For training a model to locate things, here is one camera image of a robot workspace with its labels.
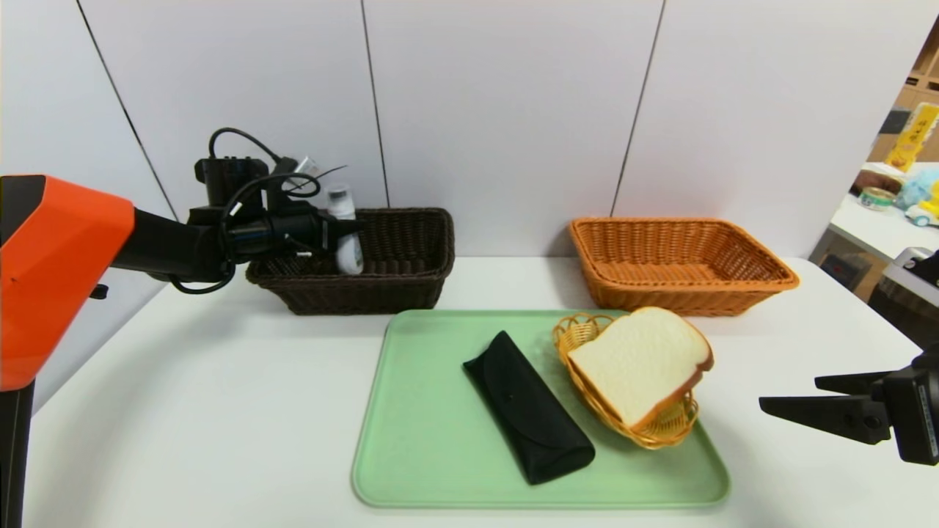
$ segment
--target green tray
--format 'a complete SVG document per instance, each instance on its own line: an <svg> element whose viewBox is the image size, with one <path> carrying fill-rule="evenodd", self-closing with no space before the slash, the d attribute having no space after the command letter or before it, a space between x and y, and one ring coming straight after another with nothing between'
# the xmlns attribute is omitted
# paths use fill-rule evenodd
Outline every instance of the green tray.
<svg viewBox="0 0 939 528"><path fill-rule="evenodd" d="M648 451L580 403L551 344L551 329L573 313L415 310L392 319L352 468L359 497L376 507L586 509L727 497L730 476L700 423L681 445ZM462 365L500 330L590 437L596 458L588 467L538 486L525 481Z"/></svg>

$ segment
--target bread crust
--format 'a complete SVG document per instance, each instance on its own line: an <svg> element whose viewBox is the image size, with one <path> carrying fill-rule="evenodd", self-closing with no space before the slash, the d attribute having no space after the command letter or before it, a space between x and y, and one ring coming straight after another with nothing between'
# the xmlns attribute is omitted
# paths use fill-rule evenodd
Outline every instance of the bread crust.
<svg viewBox="0 0 939 528"><path fill-rule="evenodd" d="M638 310L633 311L627 317L632 317L633 314L636 314L637 312L640 312L642 310L647 310L649 308L654 308L654 306L642 307ZM711 347L711 342L707 340L707 337L704 336L704 334L701 332L701 330L698 329L698 327L688 322L688 320L685 318L682 318L682 320L685 322L685 324L693 328L695 332L697 332L698 335L701 336L701 339L704 339L704 342L707 343L707 349L708 349L707 359L705 359L702 363L698 363L695 373L692 374L691 377L688 378L688 380L685 383L683 383L675 392L671 393L669 396L661 399L658 403L656 403L652 407L652 410L646 413L646 415L643 416L638 422L636 422L636 424L632 426L627 425L630 429L642 430L643 428L651 424L660 412L664 411L671 405L681 401L682 398L685 397L685 393L690 391L695 385L697 385L701 381L701 378L703 378L704 372L714 368L714 349ZM583 380L584 385L587 387L588 390L591 391L591 393L594 396L596 396L597 401L600 402L600 404L605 408L605 410L610 415L615 416L617 421L619 421L621 424L624 424L623 417L620 416L618 412L616 412L616 408L613 407L613 405L610 404L610 402L603 396L603 393L597 390L596 384L594 384L593 380L591 380L590 377L588 377L586 373L584 373L583 370L581 370L577 366L577 362L574 361L573 358L571 361L571 366L577 371L577 373L580 376L580 379Z"/></svg>

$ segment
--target bottle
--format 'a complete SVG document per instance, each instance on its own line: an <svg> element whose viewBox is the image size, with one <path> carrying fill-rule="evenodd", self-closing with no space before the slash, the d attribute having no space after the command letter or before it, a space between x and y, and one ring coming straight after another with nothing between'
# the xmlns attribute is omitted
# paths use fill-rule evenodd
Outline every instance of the bottle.
<svg viewBox="0 0 939 528"><path fill-rule="evenodd" d="M329 213L339 220L355 220L355 205L352 203L352 191L348 185L339 183L326 189L329 197ZM336 250L336 266L346 275L358 275L362 272L362 247L359 234L347 235L339 239Z"/></svg>

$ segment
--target wicker basket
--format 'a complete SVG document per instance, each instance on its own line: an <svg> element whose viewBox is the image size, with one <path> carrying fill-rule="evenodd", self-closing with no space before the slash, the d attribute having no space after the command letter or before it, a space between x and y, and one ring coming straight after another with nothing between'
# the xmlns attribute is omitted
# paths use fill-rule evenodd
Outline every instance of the wicker basket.
<svg viewBox="0 0 939 528"><path fill-rule="evenodd" d="M722 220L582 218L570 232L602 308L735 316L799 285L768 249Z"/></svg>
<svg viewBox="0 0 939 528"><path fill-rule="evenodd" d="M252 262L248 280L301 316L396 314L433 308L454 265L454 221L443 209L357 210L364 270L343 275L333 255Z"/></svg>
<svg viewBox="0 0 939 528"><path fill-rule="evenodd" d="M631 429L621 422L615 412L597 395L590 382L580 376L579 371L568 357L571 350L596 339L611 322L613 322L613 318L610 316L577 314L561 319L558 325L554 327L551 334L554 347L558 350L562 363L567 367L571 381L577 387L581 399L604 425L632 440L637 445L646 449L661 449L662 447L678 445L688 436L698 420L698 402L695 401L691 391L685 393L681 400L660 412L647 426Z"/></svg>

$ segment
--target white table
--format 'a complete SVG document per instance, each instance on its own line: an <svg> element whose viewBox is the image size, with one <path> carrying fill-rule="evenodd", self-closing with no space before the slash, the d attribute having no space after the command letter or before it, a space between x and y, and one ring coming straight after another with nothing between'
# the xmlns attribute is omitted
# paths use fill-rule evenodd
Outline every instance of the white table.
<svg viewBox="0 0 939 528"><path fill-rule="evenodd" d="M723 505L646 512L377 510L349 473L389 317L299 318L242 279L165 288L42 408L31 528L930 526L939 469L763 414L825 374L919 350L815 266L738 318L696 318L716 354L696 391L732 477ZM592 306L577 262L459 258L439 308Z"/></svg>
<svg viewBox="0 0 939 528"><path fill-rule="evenodd" d="M888 262L908 247L939 249L939 229L917 227L897 208L891 207L884 211L866 209L857 203L856 196L850 194L841 200L828 230L809 259L813 262L821 260L834 235L840 235Z"/></svg>

